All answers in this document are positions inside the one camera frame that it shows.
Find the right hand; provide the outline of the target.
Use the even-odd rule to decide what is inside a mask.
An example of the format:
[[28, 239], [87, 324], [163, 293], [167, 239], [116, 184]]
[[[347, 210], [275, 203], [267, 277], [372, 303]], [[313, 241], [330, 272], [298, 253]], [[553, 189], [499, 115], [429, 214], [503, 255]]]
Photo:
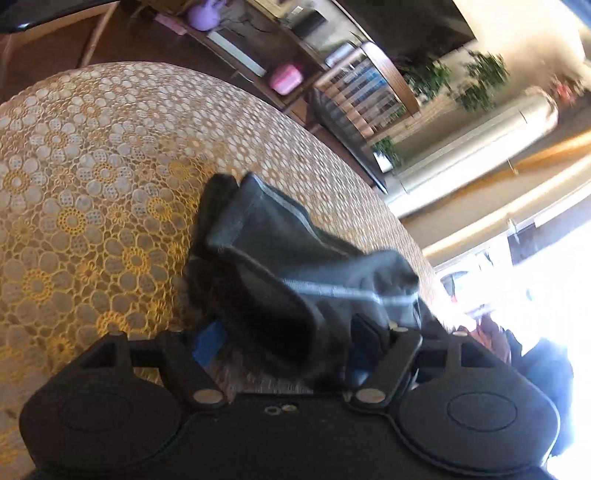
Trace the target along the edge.
[[500, 327], [489, 313], [483, 314], [477, 320], [473, 330], [465, 326], [461, 326], [459, 330], [470, 335], [503, 362], [513, 366], [519, 364], [522, 358], [522, 345], [512, 331]]

